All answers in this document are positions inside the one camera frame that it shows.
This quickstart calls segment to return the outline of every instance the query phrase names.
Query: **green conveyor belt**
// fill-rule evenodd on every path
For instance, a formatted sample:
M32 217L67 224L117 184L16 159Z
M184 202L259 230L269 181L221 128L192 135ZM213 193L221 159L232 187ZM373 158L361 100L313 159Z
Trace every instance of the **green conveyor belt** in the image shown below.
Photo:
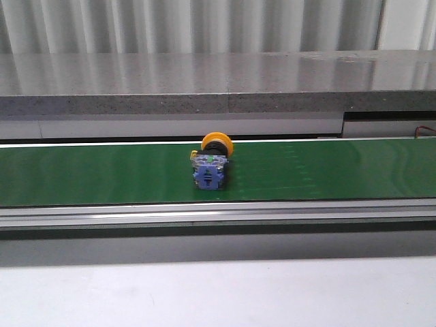
M0 206L436 197L436 138L237 143L223 191L193 186L198 148L2 148Z

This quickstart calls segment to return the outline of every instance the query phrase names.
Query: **white floor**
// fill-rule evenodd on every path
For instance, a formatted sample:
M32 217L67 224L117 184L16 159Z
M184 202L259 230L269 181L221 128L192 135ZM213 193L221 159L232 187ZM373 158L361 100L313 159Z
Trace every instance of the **white floor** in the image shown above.
M436 326L436 257L0 268L0 326Z

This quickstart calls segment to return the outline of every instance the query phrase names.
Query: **red wire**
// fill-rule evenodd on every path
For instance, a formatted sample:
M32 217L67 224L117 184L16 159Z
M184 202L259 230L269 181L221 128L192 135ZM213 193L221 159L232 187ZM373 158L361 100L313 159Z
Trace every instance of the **red wire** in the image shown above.
M419 135L420 135L420 129L427 129L427 130L429 130L429 131L433 131L433 132L436 133L436 129L433 129L433 128L430 128L430 127L427 127L427 126L421 125L421 126L418 126L417 128L415 128L415 138L418 138L418 137L419 137Z

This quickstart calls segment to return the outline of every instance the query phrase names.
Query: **corrugated metal wall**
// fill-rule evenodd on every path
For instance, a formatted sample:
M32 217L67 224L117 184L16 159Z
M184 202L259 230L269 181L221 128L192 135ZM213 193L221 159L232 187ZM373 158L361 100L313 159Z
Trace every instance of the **corrugated metal wall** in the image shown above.
M1 0L0 52L435 48L436 0Z

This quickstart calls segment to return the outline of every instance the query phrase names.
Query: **speckled gray surface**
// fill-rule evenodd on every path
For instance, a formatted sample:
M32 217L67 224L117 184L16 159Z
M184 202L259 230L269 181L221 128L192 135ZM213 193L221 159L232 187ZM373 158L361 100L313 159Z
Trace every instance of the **speckled gray surface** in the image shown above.
M0 116L71 114L221 114L228 95L19 95L0 97Z
M435 111L434 91L232 94L230 112Z
M0 116L436 110L436 51L0 54Z

